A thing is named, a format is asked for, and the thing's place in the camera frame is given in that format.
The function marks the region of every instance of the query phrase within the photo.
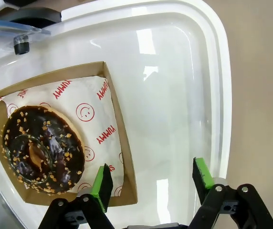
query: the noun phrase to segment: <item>white tray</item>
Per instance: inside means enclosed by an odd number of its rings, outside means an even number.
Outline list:
[[[62,12],[51,38],[0,54],[0,89],[72,65],[105,61],[135,166],[138,204],[109,208],[116,229],[189,224],[197,210],[192,159],[226,177],[231,72],[225,30],[200,0],[100,0]],[[0,163],[0,192],[29,229],[47,207],[26,204]]]

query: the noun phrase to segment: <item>cardboard box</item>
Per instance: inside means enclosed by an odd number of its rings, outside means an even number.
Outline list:
[[[52,83],[67,79],[75,79],[87,76],[98,75],[104,77],[109,82],[109,88],[111,91],[112,102],[115,110],[115,118],[118,127],[118,133],[120,138],[120,144],[122,148],[123,154],[123,162],[124,162],[124,183],[121,191],[120,197],[111,197],[109,206],[122,206],[122,205],[130,205],[137,203],[137,185],[136,178],[133,168],[133,162],[131,157],[131,151],[129,147],[129,142],[125,130],[125,125],[121,113],[120,106],[118,104],[116,92],[111,80],[110,73],[108,71],[107,65],[104,62],[94,62],[88,64],[81,64],[73,67],[68,67],[64,69],[60,69],[57,71],[53,71],[50,73],[45,73],[31,79],[22,81],[20,83],[14,84],[10,87],[7,87],[0,91],[0,97],[3,95],[8,95],[16,91],[23,90],[25,88],[31,88],[35,86],[39,86],[46,83]],[[4,102],[0,102],[0,130],[3,128],[3,125],[7,121],[7,111],[6,105]],[[1,138],[0,138],[0,161],[10,178],[11,182],[15,186],[16,190],[20,194],[21,198],[31,204],[38,205],[49,205],[56,198],[65,198],[68,201],[72,201],[76,198],[76,193],[65,193],[61,195],[48,196],[44,193],[37,193],[36,190],[29,188],[26,189],[23,183],[18,182],[16,176],[13,175],[11,169],[9,169],[9,165],[6,159],[4,159],[1,150]]]

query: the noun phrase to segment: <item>beige table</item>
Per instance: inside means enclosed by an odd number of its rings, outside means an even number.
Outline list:
[[[63,10],[90,0],[39,0]],[[273,0],[205,0],[229,40],[233,116],[228,183],[253,184],[273,216]],[[237,228],[220,217],[220,229]]]

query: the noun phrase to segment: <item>donut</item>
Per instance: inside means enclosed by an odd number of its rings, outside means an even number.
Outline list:
[[[84,145],[63,114],[43,106],[23,106],[2,133],[2,152],[18,181],[48,195],[65,193],[84,172]]]

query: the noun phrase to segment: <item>silver bolt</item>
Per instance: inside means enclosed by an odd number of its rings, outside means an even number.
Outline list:
[[[248,192],[248,188],[247,187],[242,187],[241,189],[243,192]]]
[[[221,192],[221,191],[222,191],[222,187],[221,187],[221,186],[217,186],[217,187],[215,188],[215,190],[218,191],[218,192]]]

